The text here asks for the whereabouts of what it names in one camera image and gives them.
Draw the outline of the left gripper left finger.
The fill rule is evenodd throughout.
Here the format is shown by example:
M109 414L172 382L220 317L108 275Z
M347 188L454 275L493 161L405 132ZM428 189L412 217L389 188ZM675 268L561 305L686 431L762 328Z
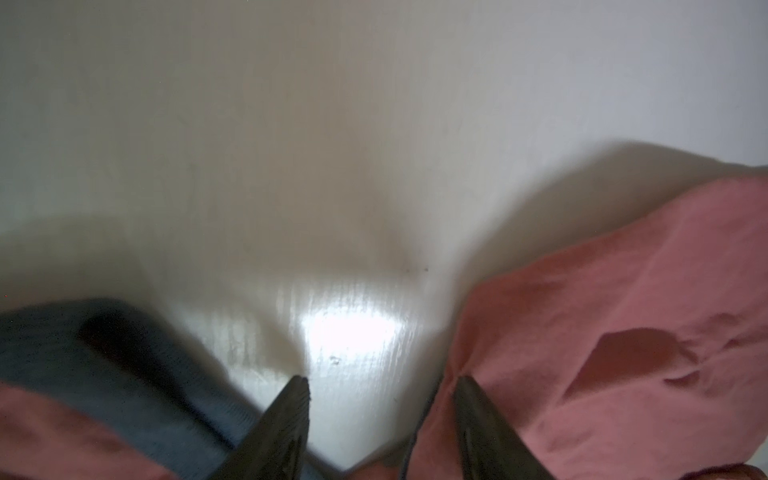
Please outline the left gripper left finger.
M210 480L295 480L309 434L308 379L292 377Z

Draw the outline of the maroon tank top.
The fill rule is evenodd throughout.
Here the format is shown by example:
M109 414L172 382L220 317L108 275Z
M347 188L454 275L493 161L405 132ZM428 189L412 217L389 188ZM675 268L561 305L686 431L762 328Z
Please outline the maroon tank top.
M401 465L357 477L465 479L462 376L554 479L763 478L766 179L702 185L478 285ZM1 317L5 479L209 479L265 411L126 303Z

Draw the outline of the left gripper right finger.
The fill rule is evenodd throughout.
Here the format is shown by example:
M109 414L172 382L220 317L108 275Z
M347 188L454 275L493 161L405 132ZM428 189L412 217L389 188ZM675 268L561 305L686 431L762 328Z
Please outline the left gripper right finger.
M470 376L453 393L462 476L469 480L553 480Z

